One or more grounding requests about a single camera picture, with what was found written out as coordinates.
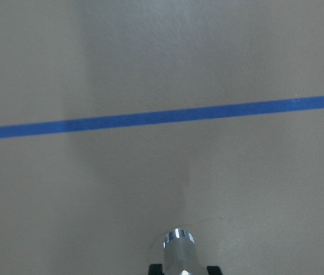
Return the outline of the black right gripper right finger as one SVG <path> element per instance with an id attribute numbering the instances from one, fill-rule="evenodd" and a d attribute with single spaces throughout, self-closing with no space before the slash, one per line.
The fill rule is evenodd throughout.
<path id="1" fill-rule="evenodd" d="M 221 269 L 219 266 L 207 266 L 208 275 L 221 275 Z"/>

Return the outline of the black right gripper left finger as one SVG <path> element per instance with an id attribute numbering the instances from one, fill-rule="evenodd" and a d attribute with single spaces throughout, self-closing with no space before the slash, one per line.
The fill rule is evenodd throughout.
<path id="1" fill-rule="evenodd" d="M 148 275 L 163 275 L 162 264 L 151 264 L 148 269 Z"/>

